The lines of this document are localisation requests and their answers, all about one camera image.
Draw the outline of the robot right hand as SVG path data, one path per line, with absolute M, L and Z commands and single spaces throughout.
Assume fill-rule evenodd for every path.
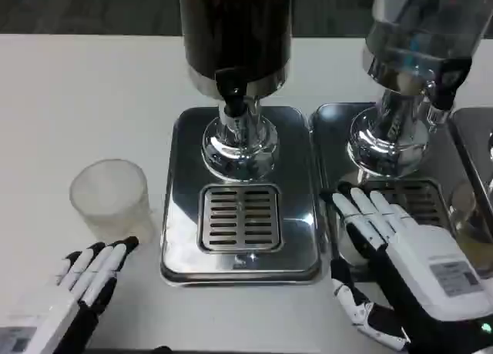
M 344 183 L 320 194 L 339 215 L 387 304 L 356 287 L 334 256 L 334 297 L 360 333 L 406 353 L 480 353 L 492 347 L 492 289 L 451 233 L 416 221 L 375 190 Z

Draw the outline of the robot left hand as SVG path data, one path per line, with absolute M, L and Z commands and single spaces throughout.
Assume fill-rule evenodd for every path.
M 66 255 L 47 283 L 28 291 L 1 321 L 1 352 L 84 352 L 138 246 L 130 236 Z

